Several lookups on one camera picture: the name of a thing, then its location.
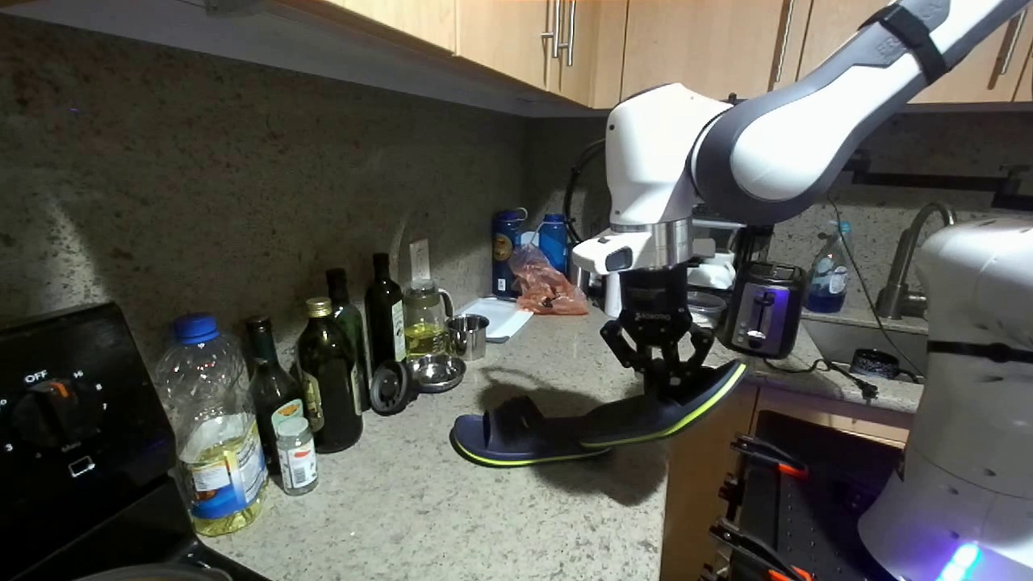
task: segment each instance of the plastic water bottle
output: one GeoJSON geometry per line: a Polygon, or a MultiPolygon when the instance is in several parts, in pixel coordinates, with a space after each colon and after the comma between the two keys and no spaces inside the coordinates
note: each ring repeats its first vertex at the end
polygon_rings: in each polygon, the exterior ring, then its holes
{"type": "Polygon", "coordinates": [[[844,310],[847,281],[848,281],[847,235],[848,235],[848,224],[834,220],[834,235],[823,235],[826,243],[814,254],[814,264],[810,264],[804,310],[814,310],[814,313],[839,313],[844,310]]]}
{"type": "Polygon", "coordinates": [[[178,439],[178,482],[197,532],[245,528],[258,518],[268,469],[238,344],[212,315],[180,315],[155,383],[178,439]]]}

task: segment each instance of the backsplash wall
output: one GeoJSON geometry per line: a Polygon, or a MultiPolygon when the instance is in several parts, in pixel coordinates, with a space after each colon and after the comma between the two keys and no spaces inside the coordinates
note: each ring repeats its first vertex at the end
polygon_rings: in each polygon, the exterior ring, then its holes
{"type": "Polygon", "coordinates": [[[487,214],[526,123],[256,65],[0,19],[0,323],[119,300],[146,356],[178,313],[302,323],[322,267],[430,238],[487,291],[487,214]]]}
{"type": "MultiPolygon", "coordinates": [[[[1033,198],[1033,110],[954,110],[925,114],[904,110],[887,118],[860,153],[872,158],[872,172],[882,175],[953,175],[953,179],[1003,179],[1013,168],[1026,168],[1019,194],[1033,198]]],[[[978,220],[990,209],[986,191],[922,191],[922,187],[867,187],[844,179],[823,203],[814,203],[797,220],[775,228],[770,259],[810,267],[820,248],[817,234],[829,228],[834,207],[853,224],[853,252],[872,300],[887,281],[897,235],[910,226],[917,209],[941,199],[960,214],[960,220],[978,220]]],[[[867,310],[860,279],[848,281],[847,310],[867,310]]]]}

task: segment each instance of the black stove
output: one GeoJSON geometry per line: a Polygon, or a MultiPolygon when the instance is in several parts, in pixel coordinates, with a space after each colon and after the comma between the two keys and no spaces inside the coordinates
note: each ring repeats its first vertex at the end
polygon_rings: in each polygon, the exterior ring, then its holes
{"type": "Polygon", "coordinates": [[[195,535],[170,472],[175,436],[116,305],[0,333],[0,577],[262,577],[195,535]]]}

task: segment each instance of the dark glass bottle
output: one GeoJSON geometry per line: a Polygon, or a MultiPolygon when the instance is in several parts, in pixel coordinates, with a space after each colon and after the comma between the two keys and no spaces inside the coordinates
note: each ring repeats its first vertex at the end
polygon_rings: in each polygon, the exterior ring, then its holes
{"type": "Polygon", "coordinates": [[[328,298],[307,300],[309,323],[296,336],[296,372],[302,378],[316,452],[341,452],[363,436],[356,410],[352,358],[345,333],[328,321],[328,298]]]}
{"type": "Polygon", "coordinates": [[[359,410],[369,410],[369,364],[366,364],[366,333],[363,333],[363,310],[348,300],[348,270],[328,267],[326,270],[326,293],[331,305],[331,323],[348,338],[348,358],[352,358],[352,386],[359,394],[359,410]]]}
{"type": "Polygon", "coordinates": [[[396,281],[392,281],[388,252],[375,254],[375,281],[366,291],[366,313],[369,313],[370,368],[404,362],[407,358],[404,298],[396,281]]]}
{"type": "Polygon", "coordinates": [[[278,436],[270,413],[301,398],[301,383],[282,368],[270,321],[256,315],[245,323],[252,356],[252,398],[268,469],[278,472],[278,436]]]}

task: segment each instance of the wooden cabinet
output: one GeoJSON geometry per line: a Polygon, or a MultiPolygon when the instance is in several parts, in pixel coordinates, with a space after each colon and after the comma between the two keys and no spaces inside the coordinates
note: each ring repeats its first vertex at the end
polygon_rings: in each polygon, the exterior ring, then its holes
{"type": "Polygon", "coordinates": [[[586,106],[614,106],[626,0],[458,0],[456,55],[586,106]]]}
{"type": "Polygon", "coordinates": [[[673,439],[663,581],[694,581],[718,564],[710,525],[722,521],[721,483],[735,472],[731,443],[751,434],[758,386],[743,380],[721,407],[673,439]]]}
{"type": "Polygon", "coordinates": [[[715,101],[793,81],[810,0],[631,0],[623,97],[681,81],[715,101]]]}
{"type": "Polygon", "coordinates": [[[328,0],[419,41],[456,48],[458,0],[328,0]]]}
{"type": "Polygon", "coordinates": [[[731,399],[673,439],[663,581],[694,581],[705,564],[721,564],[710,525],[721,524],[727,511],[721,483],[735,472],[731,443],[750,436],[763,410],[894,450],[904,450],[913,421],[910,413],[765,386],[765,378],[743,378],[731,399]]]}
{"type": "Polygon", "coordinates": [[[1031,48],[1026,14],[1013,17],[1006,25],[994,30],[968,59],[925,88],[913,102],[1009,102],[1019,83],[1023,59],[1031,48]]]}
{"type": "Polygon", "coordinates": [[[456,55],[534,88],[554,78],[554,4],[458,0],[456,55]]]}
{"type": "MultiPolygon", "coordinates": [[[[886,0],[814,0],[800,70],[826,62],[860,22],[866,22],[886,0]]],[[[913,102],[1006,102],[1016,97],[1023,55],[1031,51],[1026,14],[1013,17],[994,36],[968,51],[968,59],[913,97],[913,102]]]]}
{"type": "Polygon", "coordinates": [[[1013,83],[1013,102],[1033,102],[1033,11],[1026,8],[1026,19],[1019,22],[1013,51],[1006,67],[1019,67],[1013,83]]]}
{"type": "Polygon", "coordinates": [[[631,0],[568,0],[568,48],[560,59],[560,95],[593,110],[621,101],[631,0]]]}

